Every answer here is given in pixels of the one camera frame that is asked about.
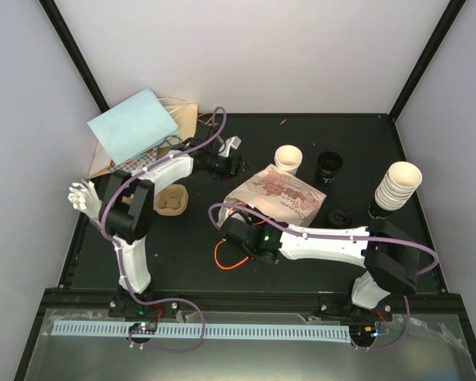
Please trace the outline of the cream bear paper bag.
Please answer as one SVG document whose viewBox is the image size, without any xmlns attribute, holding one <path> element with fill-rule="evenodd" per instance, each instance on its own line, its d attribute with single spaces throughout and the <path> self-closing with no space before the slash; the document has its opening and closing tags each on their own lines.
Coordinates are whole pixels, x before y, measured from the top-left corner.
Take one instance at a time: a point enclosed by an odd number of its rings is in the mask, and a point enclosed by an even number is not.
<svg viewBox="0 0 476 381">
<path fill-rule="evenodd" d="M 273 164 L 254 174 L 239 185 L 218 208 L 215 225 L 221 230 L 225 219 L 231 213 L 246 213 L 254 222 L 268 224 L 276 222 L 307 227 L 318 214 L 326 194 L 310 186 Z M 221 238 L 213 251 L 216 265 L 224 271 L 231 271 L 251 260 L 245 257 L 236 264 L 223 265 L 219 261 L 219 250 L 229 241 Z"/>
</svg>

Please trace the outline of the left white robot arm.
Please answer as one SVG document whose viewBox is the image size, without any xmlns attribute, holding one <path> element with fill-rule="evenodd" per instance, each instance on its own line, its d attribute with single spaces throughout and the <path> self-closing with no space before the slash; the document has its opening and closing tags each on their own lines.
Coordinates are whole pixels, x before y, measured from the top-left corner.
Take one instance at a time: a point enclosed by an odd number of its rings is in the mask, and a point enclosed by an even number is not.
<svg viewBox="0 0 476 381">
<path fill-rule="evenodd" d="M 229 179 L 244 172 L 244 158 L 236 150 L 237 136 L 216 148 L 216 141 L 199 146 L 177 144 L 163 158 L 135 172 L 116 170 L 99 211 L 103 235 L 112 242 L 119 265 L 119 284 L 131 291 L 126 306 L 137 317 L 149 315 L 155 299 L 145 290 L 151 282 L 145 241 L 152 225 L 154 197 L 193 171 L 207 171 Z"/>
</svg>

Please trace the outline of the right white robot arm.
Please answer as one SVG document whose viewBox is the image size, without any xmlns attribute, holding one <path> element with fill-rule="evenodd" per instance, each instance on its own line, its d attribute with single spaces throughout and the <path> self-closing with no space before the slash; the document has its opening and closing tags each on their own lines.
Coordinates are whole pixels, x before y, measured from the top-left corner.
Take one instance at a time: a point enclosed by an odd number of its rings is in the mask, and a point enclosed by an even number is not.
<svg viewBox="0 0 476 381">
<path fill-rule="evenodd" d="M 286 223 L 256 225 L 251 217 L 233 211 L 220 223 L 221 238 L 244 250 L 247 257 L 273 263 L 287 260 L 325 260 L 363 268 L 344 301 L 347 315 L 362 320 L 386 297 L 417 291 L 419 250 L 389 241 L 396 233 L 381 224 L 347 229 L 311 229 Z"/>
</svg>

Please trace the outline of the brown kraft paper bag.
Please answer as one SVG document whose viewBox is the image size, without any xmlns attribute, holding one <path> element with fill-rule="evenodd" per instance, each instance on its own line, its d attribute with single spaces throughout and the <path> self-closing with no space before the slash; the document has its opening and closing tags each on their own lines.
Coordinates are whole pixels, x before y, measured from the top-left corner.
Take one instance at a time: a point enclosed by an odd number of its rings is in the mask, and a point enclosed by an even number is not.
<svg viewBox="0 0 476 381">
<path fill-rule="evenodd" d="M 193 137 L 196 130 L 198 118 L 198 105 L 196 103 L 174 104 L 166 106 L 166 108 L 177 123 L 178 130 L 175 134 L 163 138 L 158 145 L 153 147 L 158 148 L 157 159 L 165 155 L 172 146 Z M 113 164 L 115 163 L 105 149 L 97 143 L 88 177 L 92 179 L 109 174 L 109 167 Z"/>
</svg>

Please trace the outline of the checkered paper bag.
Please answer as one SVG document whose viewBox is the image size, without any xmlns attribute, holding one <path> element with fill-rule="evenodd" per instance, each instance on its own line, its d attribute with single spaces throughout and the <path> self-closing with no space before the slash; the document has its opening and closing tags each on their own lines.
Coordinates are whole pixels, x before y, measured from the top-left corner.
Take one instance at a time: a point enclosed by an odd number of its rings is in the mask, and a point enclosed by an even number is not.
<svg viewBox="0 0 476 381">
<path fill-rule="evenodd" d="M 130 159 L 122 164 L 116 165 L 113 164 L 109 167 L 109 173 L 112 173 L 116 170 L 122 170 L 127 172 L 132 172 L 142 167 L 148 167 L 157 160 L 158 148 L 150 148 L 145 152 L 142 152 L 137 157 Z"/>
</svg>

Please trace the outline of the light blue paper bag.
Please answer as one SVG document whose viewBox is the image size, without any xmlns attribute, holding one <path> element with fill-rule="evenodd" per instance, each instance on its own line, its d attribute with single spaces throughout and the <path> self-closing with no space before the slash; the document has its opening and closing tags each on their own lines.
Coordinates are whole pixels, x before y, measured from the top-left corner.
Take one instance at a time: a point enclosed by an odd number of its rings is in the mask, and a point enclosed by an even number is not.
<svg viewBox="0 0 476 381">
<path fill-rule="evenodd" d="M 147 88 L 87 122 L 115 164 L 123 164 L 175 135 L 178 126 Z"/>
</svg>

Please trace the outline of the white plastic cutlery bunch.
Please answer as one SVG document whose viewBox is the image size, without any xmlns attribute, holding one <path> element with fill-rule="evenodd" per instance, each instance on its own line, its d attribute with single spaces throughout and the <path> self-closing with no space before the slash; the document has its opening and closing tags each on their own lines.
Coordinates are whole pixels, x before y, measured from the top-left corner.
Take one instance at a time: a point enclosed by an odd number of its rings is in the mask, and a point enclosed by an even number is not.
<svg viewBox="0 0 476 381">
<path fill-rule="evenodd" d="M 72 183 L 67 198 L 76 210 L 89 218 L 98 219 L 102 201 L 92 181 L 83 180 L 81 183 Z"/>
</svg>

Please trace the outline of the stack of white cups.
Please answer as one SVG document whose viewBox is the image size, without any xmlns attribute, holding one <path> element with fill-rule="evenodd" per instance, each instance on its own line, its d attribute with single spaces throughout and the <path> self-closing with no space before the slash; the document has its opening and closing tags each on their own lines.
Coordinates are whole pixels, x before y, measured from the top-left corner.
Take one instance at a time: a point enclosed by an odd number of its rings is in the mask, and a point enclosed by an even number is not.
<svg viewBox="0 0 476 381">
<path fill-rule="evenodd" d="M 374 192 L 369 215 L 374 219 L 389 217 L 407 203 L 422 180 L 423 175 L 416 165 L 406 161 L 393 163 Z"/>
</svg>

